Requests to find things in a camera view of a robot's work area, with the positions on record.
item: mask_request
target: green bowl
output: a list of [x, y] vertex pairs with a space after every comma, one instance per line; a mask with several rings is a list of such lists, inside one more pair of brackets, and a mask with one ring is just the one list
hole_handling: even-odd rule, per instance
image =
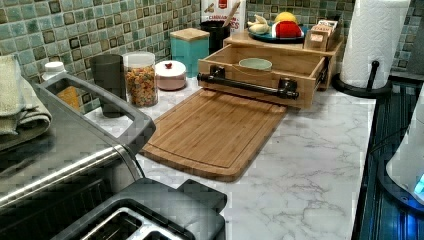
[[272, 63], [261, 58], [246, 58], [239, 62], [242, 67], [271, 71]]

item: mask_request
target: bamboo cutting board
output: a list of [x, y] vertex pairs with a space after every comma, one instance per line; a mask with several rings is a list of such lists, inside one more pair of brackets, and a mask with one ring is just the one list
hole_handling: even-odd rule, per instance
[[190, 174], [234, 181], [285, 112], [284, 106], [200, 89], [155, 121], [142, 154]]

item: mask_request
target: wooden shelf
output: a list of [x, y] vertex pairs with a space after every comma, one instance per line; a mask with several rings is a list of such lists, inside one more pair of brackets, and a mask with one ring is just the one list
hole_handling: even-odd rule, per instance
[[335, 47], [333, 49], [330, 49], [329, 51], [316, 51], [316, 50], [304, 49], [302, 43], [285, 44], [285, 43], [261, 42], [250, 37], [247, 30], [241, 33], [233, 34], [224, 40], [224, 45], [238, 44], [238, 45], [253, 46], [253, 47], [267, 47], [267, 48], [275, 48], [278, 50], [302, 52], [302, 53], [309, 53], [311, 55], [328, 56], [328, 57], [335, 56], [337, 52], [339, 51], [342, 43], [343, 43], [343, 39], [340, 38], [339, 42], [335, 44]]

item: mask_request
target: jar lid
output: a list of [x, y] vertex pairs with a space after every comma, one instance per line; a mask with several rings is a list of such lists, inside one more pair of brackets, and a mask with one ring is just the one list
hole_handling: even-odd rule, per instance
[[130, 52], [122, 55], [126, 67], [146, 67], [155, 65], [155, 55], [150, 52]]
[[63, 62], [48, 62], [44, 65], [46, 72], [62, 72], [65, 71]]
[[186, 67], [178, 61], [162, 61], [156, 64], [155, 71], [156, 74], [163, 77], [175, 77], [184, 74]]

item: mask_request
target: glass jar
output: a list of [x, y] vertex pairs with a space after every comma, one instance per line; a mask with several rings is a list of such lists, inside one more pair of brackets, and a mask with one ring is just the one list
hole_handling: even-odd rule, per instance
[[153, 106], [158, 102], [155, 77], [155, 55], [149, 52], [131, 52], [124, 58], [125, 83], [128, 99], [138, 107]]

